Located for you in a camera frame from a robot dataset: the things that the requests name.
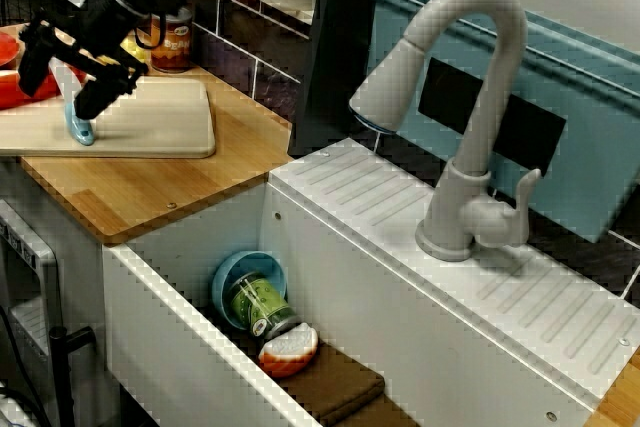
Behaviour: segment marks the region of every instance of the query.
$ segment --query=green jar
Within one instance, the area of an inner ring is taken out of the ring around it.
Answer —
[[[252,336],[271,340],[300,323],[295,311],[260,272],[235,281],[224,295],[225,304]]]

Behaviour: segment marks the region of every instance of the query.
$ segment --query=blue container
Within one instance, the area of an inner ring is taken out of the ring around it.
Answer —
[[[244,326],[235,319],[232,312],[225,309],[223,294],[229,286],[245,274],[260,272],[273,285],[282,298],[287,293],[287,281],[280,263],[270,254],[260,251],[241,251],[227,257],[220,264],[211,283],[211,300],[216,310],[235,328]]]
[[[368,72],[428,1],[375,0]],[[595,242],[615,219],[640,174],[640,56],[531,12],[527,20],[527,50],[512,94],[566,119],[530,206]],[[441,159],[455,155],[462,135],[418,112],[429,60],[437,58],[484,79],[495,37],[493,21],[485,15],[465,17],[440,36],[427,53],[398,135]],[[512,197],[527,172],[495,153],[489,169],[491,185]]]

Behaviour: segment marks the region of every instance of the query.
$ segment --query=cutting board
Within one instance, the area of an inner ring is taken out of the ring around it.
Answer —
[[[0,156],[203,158],[215,152],[202,82],[142,77],[91,121],[93,145],[71,137],[62,96],[0,111]]]

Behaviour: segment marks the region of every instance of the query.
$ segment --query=white sink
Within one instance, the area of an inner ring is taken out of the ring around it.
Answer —
[[[413,234],[431,192],[347,139],[105,248],[109,370],[161,426],[319,425],[196,309],[222,260],[258,249],[421,425],[582,427],[640,344],[639,311],[529,247],[429,257]]]

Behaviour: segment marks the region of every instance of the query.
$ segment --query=faucet spray head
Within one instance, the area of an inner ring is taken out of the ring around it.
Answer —
[[[424,51],[400,39],[351,97],[349,106],[356,118],[376,132],[397,132],[415,96],[424,61]]]

